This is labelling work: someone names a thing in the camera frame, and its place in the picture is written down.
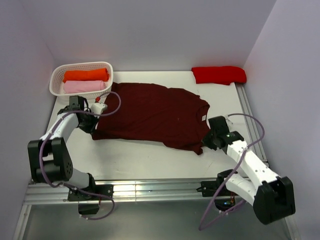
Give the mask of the dark red t-shirt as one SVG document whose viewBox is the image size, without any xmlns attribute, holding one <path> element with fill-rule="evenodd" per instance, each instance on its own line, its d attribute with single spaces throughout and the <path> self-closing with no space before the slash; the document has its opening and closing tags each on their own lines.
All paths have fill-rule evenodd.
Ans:
<svg viewBox="0 0 320 240">
<path fill-rule="evenodd" d="M 153 83 L 114 83 L 105 99 L 110 116 L 101 117 L 92 139 L 124 139 L 163 143 L 168 148 L 203 153 L 210 131 L 207 101 L 183 88 Z"/>
</svg>

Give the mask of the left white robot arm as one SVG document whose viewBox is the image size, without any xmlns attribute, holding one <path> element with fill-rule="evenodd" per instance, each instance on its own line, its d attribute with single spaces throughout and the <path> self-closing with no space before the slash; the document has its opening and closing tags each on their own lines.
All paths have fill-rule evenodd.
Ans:
<svg viewBox="0 0 320 240">
<path fill-rule="evenodd" d="M 73 130 L 79 128 L 92 134 L 99 119 L 91 114 L 86 98 L 71 96 L 69 104 L 60 109 L 57 120 L 48 132 L 27 145 L 31 179 L 34 183 L 48 184 L 53 188 L 66 186 L 86 200 L 96 197 L 98 188 L 90 173 L 73 167 L 67 141 Z"/>
</svg>

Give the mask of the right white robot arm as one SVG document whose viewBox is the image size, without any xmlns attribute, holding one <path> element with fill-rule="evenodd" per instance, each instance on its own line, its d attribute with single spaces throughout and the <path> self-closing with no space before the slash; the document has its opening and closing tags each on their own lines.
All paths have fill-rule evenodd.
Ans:
<svg viewBox="0 0 320 240">
<path fill-rule="evenodd" d="M 255 216 L 264 225 L 295 214 L 292 181 L 263 163 L 239 132 L 230 131 L 227 117 L 212 117 L 208 122 L 210 131 L 203 144 L 211 150 L 222 150 L 236 166 L 218 173 L 213 181 L 200 183 L 197 192 L 211 198 L 207 209 L 215 206 L 227 214 L 238 207 L 235 196 L 239 196 L 253 207 Z"/>
</svg>

